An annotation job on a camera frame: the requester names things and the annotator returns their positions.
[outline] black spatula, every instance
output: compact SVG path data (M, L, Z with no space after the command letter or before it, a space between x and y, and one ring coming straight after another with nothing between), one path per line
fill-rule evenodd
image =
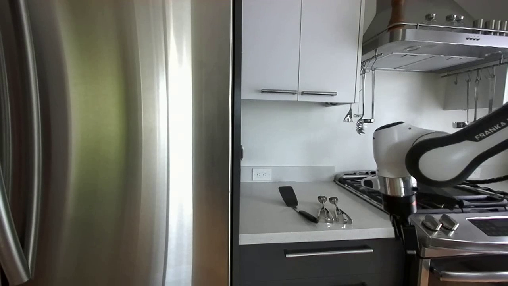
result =
M315 216L309 214L306 211L299 211L297 209L298 199L296 198L295 191L293 190L292 186L279 187L279 192L280 192L280 196L284 200L284 203L286 204L286 206L293 208L297 213L299 213L301 216L303 216L307 220L312 221L313 223L319 222L319 220Z

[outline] white wall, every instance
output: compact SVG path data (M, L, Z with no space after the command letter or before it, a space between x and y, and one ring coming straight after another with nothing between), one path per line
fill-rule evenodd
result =
M366 83L367 118L369 76ZM406 121L451 133L455 131L453 121L465 120L465 111L442 109L444 86L445 81L435 74L377 71L376 123L369 124L363 135L356 133L354 123L342 121L349 105L243 100L242 166L334 166L337 173L375 169L372 133L379 126ZM483 169L504 173L506 158L501 153L488 160L486 164L491 167L482 168L482 177L489 176Z

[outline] refrigerator door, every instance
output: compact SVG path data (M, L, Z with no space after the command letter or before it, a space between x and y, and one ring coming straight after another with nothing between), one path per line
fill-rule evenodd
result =
M17 235L36 242L22 245L36 250L26 285L227 285L231 0L26 0L38 229L20 3L0 0L13 121L0 164Z

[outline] oven handle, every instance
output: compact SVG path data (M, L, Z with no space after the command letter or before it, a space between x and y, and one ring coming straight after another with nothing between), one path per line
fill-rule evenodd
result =
M508 282L508 271L439 271L433 269L433 273L439 275L439 280L450 282Z

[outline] cabinet door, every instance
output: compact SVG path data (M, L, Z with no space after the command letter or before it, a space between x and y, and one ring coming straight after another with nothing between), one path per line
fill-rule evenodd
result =
M302 0L299 101L352 102L362 0Z
M301 0L242 5L242 99L298 100Z

